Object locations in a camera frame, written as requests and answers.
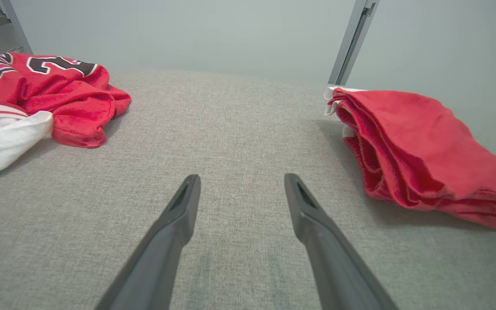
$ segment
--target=white cloth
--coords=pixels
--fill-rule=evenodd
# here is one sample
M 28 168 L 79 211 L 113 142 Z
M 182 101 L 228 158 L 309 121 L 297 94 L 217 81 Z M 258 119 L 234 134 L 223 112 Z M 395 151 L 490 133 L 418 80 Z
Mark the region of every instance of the white cloth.
M 51 112 L 40 111 L 28 116 L 21 110 L 0 105 L 0 171 L 39 140 L 50 138 L 52 127 Z
M 338 104 L 342 102 L 342 100 L 336 100 L 332 104 L 329 104 L 329 101 L 332 99 L 332 95 L 336 88 L 341 88 L 343 90 L 347 90 L 348 92 L 366 92 L 366 90 L 357 90 L 356 88 L 346 88 L 339 86 L 327 87 L 324 95 L 326 100 L 325 115 L 336 114 L 336 110 L 338 109 Z M 355 132 L 353 131 L 353 128 L 344 124 L 344 127 L 342 128 L 342 137 L 346 138 L 346 137 L 354 137 L 354 136 L 355 136 Z

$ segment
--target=metal door frame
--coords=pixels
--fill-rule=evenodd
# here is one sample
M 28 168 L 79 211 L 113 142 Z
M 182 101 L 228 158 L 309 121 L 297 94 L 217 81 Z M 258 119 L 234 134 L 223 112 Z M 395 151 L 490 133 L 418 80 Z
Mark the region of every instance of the metal door frame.
M 329 84 L 346 85 L 380 0 L 356 0 Z

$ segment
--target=gray table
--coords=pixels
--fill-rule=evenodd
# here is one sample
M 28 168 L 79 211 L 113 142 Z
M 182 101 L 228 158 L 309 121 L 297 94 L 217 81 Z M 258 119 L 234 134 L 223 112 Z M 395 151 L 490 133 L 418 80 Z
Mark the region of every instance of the gray table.
M 496 309 L 496 231 L 368 198 L 325 86 L 112 73 L 108 142 L 42 141 L 0 172 L 0 309 L 91 309 L 175 190 L 201 175 L 172 309 L 318 309 L 283 175 L 301 176 L 402 310 Z

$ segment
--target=stack of cloth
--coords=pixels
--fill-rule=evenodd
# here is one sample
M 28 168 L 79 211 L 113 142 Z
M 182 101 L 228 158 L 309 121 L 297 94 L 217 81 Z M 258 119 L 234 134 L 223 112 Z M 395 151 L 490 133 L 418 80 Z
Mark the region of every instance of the stack of cloth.
M 496 229 L 496 155 L 451 110 L 390 90 L 329 87 L 325 99 L 325 114 L 346 125 L 368 196 Z
M 104 126 L 131 97 L 101 65 L 59 56 L 0 55 L 0 171 L 40 139 L 77 147 L 106 142 Z

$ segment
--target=folded cloth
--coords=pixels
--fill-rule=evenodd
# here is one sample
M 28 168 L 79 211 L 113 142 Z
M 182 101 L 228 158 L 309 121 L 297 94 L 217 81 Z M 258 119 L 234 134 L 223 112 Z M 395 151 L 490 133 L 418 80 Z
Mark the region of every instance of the folded cloth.
M 366 193 L 496 228 L 496 155 L 439 101 L 389 90 L 325 92 L 344 124 Z
M 40 139 L 51 137 L 53 115 L 39 111 L 28 116 L 19 106 L 0 102 L 0 171 Z
M 131 97 L 109 85 L 101 65 L 59 56 L 21 53 L 0 55 L 0 102 L 26 114 L 53 114 L 51 135 L 58 143 L 98 147 L 106 142 L 104 126 L 123 114 Z

